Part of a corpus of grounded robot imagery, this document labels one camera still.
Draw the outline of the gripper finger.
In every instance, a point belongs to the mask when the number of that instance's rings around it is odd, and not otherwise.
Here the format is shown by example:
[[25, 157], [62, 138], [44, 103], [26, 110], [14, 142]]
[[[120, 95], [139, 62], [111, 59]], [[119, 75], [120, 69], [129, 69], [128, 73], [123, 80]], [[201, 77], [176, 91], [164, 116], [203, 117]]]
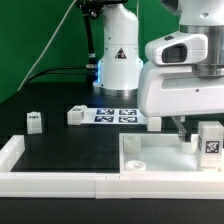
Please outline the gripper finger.
[[173, 116], [173, 122], [178, 128], [178, 137], [182, 142], [191, 141], [191, 132], [184, 126], [185, 117], [184, 116]]

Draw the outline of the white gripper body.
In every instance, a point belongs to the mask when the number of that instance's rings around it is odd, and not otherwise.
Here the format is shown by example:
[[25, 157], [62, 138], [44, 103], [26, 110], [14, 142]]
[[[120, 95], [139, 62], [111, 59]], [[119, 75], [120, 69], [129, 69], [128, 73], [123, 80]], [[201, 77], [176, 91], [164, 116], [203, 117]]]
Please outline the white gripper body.
[[224, 113], [224, 77], [197, 77], [191, 66], [156, 66], [140, 73], [137, 106], [145, 117]]

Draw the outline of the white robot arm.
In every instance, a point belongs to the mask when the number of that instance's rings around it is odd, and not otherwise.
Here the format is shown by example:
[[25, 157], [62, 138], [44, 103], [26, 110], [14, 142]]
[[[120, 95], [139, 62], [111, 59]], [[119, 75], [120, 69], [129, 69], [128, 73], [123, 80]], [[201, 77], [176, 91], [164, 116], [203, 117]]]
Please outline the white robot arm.
[[224, 113], [224, 0], [161, 0], [180, 17], [179, 30], [149, 42], [139, 58], [138, 19], [118, 0], [104, 1], [104, 55], [96, 90], [137, 95], [147, 129], [171, 117], [182, 139], [189, 115]]

